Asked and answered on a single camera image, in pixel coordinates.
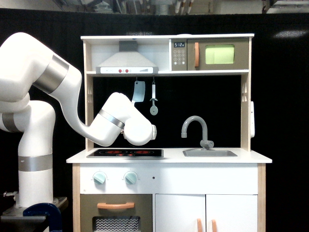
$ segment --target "microwave window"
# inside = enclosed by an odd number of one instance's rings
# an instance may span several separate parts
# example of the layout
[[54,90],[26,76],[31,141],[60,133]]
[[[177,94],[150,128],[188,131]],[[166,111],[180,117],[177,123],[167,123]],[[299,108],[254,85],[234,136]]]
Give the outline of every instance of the microwave window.
[[174,43],[174,47],[184,47],[185,43],[184,42],[176,42]]
[[233,64],[234,63],[234,45],[207,45],[205,49],[206,64]]

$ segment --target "oven window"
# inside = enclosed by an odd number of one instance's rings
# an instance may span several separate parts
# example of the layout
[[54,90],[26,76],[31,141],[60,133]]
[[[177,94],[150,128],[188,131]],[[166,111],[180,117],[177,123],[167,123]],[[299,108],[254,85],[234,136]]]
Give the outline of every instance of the oven window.
[[206,64],[233,64],[234,63],[234,45],[207,45]]
[[92,225],[94,232],[140,232],[140,217],[93,217]]

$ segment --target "faucet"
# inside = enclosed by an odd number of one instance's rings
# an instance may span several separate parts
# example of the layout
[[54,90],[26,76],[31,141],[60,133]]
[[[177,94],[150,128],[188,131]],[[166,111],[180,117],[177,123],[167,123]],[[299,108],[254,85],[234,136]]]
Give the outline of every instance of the faucet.
[[187,137],[187,129],[189,124],[192,121],[198,121],[201,125],[202,125],[202,129],[203,129],[203,138],[201,140],[201,142],[199,143],[203,148],[203,150],[208,150],[210,148],[213,148],[213,141],[208,140],[207,134],[208,134],[208,129],[207,129],[207,125],[206,122],[204,121],[204,119],[202,119],[199,116],[191,116],[188,117],[187,120],[183,123],[183,128],[182,128],[182,138],[186,138]]

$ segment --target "stove top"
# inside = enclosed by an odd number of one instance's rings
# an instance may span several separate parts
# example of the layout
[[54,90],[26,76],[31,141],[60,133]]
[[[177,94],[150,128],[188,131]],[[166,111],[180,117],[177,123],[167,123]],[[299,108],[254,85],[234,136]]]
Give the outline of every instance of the stove top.
[[87,158],[132,158],[132,159],[163,158],[163,150],[162,149],[143,149],[143,148],[140,148],[140,149],[102,148],[88,155]]

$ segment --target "mint green knob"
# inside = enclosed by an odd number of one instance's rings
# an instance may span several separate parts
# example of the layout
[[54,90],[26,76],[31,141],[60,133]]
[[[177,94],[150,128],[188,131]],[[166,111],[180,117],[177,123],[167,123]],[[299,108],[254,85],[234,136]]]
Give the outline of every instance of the mint green knob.
[[137,179],[138,177],[135,172],[130,171],[125,174],[125,182],[129,185],[135,184]]
[[104,172],[96,172],[93,175],[93,181],[98,185],[103,184],[105,180],[106,180],[106,175]]

